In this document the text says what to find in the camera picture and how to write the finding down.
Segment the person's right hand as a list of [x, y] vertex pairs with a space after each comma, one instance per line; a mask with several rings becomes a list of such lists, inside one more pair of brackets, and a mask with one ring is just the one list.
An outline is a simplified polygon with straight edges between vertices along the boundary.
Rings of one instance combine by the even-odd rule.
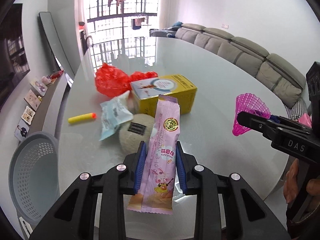
[[[295, 159], [291, 164], [289, 171], [286, 174], [286, 179], [283, 187], [283, 195], [286, 203], [289, 204], [295, 200], [298, 194], [297, 174], [299, 171], [299, 160]], [[313, 196], [313, 203], [319, 204], [319, 179], [312, 179], [306, 186], [308, 194]]]

